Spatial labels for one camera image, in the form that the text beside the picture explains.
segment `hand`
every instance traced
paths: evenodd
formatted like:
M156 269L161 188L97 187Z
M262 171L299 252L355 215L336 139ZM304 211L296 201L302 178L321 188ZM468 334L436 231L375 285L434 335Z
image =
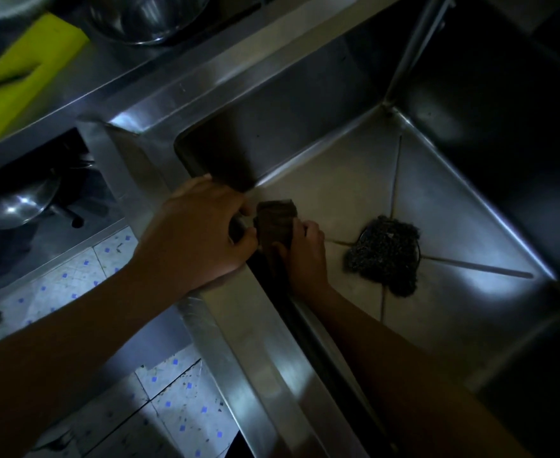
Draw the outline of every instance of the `hand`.
M328 290L324 233L318 223L294 218L290 250L279 242L274 246L284 261L288 281L299 299L308 302Z
M258 246L254 228L238 244L230 242L229 222L238 210L248 210L243 194L209 175L190 179L155 215L130 266L169 303L238 269Z

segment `forearm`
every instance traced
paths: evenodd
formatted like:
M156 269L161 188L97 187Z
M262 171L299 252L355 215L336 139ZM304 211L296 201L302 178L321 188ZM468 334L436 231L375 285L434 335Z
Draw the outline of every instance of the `forearm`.
M0 341L0 445L6 456L27 452L60 413L66 392L83 385L171 305L166 296L150 295L151 286L138 275L128 265L69 305Z
M308 303L407 455L527 455L466 389L332 288Z

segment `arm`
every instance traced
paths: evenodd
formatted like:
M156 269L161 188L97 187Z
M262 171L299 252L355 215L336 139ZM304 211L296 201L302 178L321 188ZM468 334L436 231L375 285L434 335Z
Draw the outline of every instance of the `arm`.
M276 248L293 292L318 316L371 405L408 456L528 456L462 386L416 347L342 297L328 283L324 233L294 220L290 251Z
M209 176L189 180L164 204L121 271L0 341L3 456L23 456L60 413L63 399L146 323L250 257L255 231L236 245L228 239L229 221L244 202Z

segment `floor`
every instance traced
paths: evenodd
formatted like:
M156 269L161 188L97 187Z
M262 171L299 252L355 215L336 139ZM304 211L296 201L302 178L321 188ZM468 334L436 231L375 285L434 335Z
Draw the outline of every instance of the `floor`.
M126 228L0 301L0 339L116 273L137 245ZM28 458L222 457L238 427L193 345L140 367L46 431Z

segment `yellow cutting board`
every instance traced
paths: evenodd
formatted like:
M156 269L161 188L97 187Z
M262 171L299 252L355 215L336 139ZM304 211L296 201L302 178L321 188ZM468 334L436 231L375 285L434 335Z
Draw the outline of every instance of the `yellow cutting board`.
M0 136L89 39L53 14L43 14L0 57L0 80L38 67L20 82L0 88Z

